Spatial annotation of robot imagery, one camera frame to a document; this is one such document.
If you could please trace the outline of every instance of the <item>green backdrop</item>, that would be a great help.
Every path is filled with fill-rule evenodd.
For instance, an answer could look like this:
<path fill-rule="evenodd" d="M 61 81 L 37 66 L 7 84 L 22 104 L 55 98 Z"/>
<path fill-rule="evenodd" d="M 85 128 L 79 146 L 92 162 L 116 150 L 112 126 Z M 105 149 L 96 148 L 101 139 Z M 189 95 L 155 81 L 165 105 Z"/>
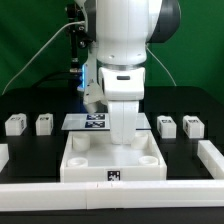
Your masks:
<path fill-rule="evenodd" d="M 201 87 L 224 104 L 224 1 L 179 2 L 181 27 L 168 42 L 153 44 L 151 49 L 169 69 L 177 85 Z M 67 23 L 64 8 L 68 3 L 72 1 L 0 0 L 1 92 L 12 76 Z M 31 86 L 44 75 L 69 66 L 69 39 L 62 33 L 10 88 Z M 146 67 L 146 85 L 172 85 L 165 71 L 150 56 Z"/>

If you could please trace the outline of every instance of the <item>white block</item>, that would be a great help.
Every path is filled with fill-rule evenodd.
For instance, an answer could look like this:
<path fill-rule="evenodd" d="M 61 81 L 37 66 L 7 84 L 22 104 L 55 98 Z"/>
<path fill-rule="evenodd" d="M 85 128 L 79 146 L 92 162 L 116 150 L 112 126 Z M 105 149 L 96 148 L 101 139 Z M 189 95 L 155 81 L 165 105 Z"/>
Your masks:
<path fill-rule="evenodd" d="M 19 136 L 27 127 L 27 118 L 25 114 L 13 114 L 5 122 L 6 136 Z"/>
<path fill-rule="evenodd" d="M 51 135 L 53 129 L 53 114 L 40 114 L 36 121 L 37 135 Z"/>
<path fill-rule="evenodd" d="M 189 138 L 204 138 L 205 125 L 195 116 L 184 116 L 183 130 Z"/>
<path fill-rule="evenodd" d="M 198 142 L 198 157 L 214 179 L 224 179 L 224 157 L 210 141 Z"/>
<path fill-rule="evenodd" d="M 7 144 L 0 144 L 0 172 L 9 160 L 9 151 Z"/>
<path fill-rule="evenodd" d="M 176 138 L 177 125 L 171 117 L 157 117 L 157 130 L 162 138 Z"/>

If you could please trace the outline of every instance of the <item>small white cube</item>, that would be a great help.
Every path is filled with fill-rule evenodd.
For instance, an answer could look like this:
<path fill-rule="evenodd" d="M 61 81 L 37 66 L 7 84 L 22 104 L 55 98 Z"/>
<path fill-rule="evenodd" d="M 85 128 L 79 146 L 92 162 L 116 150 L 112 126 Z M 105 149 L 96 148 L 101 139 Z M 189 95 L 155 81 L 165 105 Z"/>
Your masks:
<path fill-rule="evenodd" d="M 27 127 L 25 114 L 13 114 L 5 122 L 6 136 L 20 136 Z"/>
<path fill-rule="evenodd" d="M 205 125 L 196 116 L 184 116 L 183 130 L 189 138 L 204 138 Z"/>
<path fill-rule="evenodd" d="M 51 135 L 53 129 L 53 114 L 40 114 L 36 121 L 36 134 Z"/>
<path fill-rule="evenodd" d="M 176 138 L 177 125 L 171 117 L 157 117 L 157 130 L 162 138 Z"/>

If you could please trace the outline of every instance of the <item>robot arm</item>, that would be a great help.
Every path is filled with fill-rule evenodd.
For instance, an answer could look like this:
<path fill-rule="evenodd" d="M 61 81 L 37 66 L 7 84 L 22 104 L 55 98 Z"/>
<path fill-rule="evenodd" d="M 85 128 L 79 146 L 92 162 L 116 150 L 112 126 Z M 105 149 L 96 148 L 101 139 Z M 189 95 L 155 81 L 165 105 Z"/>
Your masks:
<path fill-rule="evenodd" d="M 104 91 L 97 91 L 98 100 L 107 102 L 112 143 L 130 144 L 135 136 L 139 100 L 144 97 L 145 45 L 164 42 L 177 30 L 180 22 L 178 2 L 77 0 L 77 3 L 84 10 L 86 32 L 95 40 L 94 47 L 97 46 L 95 64 L 87 61 L 87 68 L 91 64 L 92 69 L 88 68 L 86 83 L 97 80 Z M 89 58 L 93 59 L 91 51 L 90 46 Z M 90 94 L 84 100 L 87 106 L 88 102 L 94 103 L 89 98 Z"/>

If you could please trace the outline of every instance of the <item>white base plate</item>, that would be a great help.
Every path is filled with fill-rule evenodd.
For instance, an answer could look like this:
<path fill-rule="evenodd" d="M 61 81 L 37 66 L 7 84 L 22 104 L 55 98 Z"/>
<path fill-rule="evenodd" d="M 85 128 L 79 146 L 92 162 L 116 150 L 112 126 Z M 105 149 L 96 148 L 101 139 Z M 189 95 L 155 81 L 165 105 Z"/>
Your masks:
<path fill-rule="evenodd" d="M 144 113 L 138 114 L 136 129 L 151 129 Z M 93 115 L 67 114 L 62 125 L 62 130 L 110 130 L 109 115 L 107 113 L 99 113 Z"/>

